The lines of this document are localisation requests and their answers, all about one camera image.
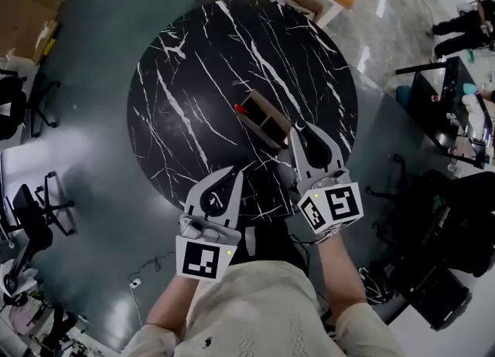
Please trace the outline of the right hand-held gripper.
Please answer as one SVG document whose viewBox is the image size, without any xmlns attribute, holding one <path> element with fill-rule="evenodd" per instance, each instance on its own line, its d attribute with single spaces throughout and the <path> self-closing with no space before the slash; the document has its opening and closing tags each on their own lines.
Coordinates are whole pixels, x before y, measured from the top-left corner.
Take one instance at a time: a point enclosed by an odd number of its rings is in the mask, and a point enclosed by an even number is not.
<svg viewBox="0 0 495 357">
<path fill-rule="evenodd" d="M 307 123 L 304 140 L 291 127 L 289 143 L 299 178 L 310 178 L 309 165 L 332 173 L 312 178 L 306 184 L 300 182 L 298 186 L 308 188 L 300 192 L 297 206 L 316 237 L 333 235 L 364 216 L 359 185 L 350 179 L 348 169 L 342 168 L 340 147 L 323 129 Z"/>
</svg>

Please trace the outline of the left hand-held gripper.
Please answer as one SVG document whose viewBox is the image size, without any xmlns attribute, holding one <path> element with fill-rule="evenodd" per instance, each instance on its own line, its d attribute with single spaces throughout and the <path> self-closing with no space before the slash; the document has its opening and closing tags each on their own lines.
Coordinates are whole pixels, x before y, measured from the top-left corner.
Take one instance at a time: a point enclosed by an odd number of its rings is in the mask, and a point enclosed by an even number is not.
<svg viewBox="0 0 495 357">
<path fill-rule="evenodd" d="M 202 281 L 220 281 L 225 275 L 241 241 L 236 228 L 243 181 L 242 170 L 229 166 L 209 174 L 190 189 L 176 236 L 177 275 Z M 223 214 L 226 227 L 196 217 Z"/>
</svg>

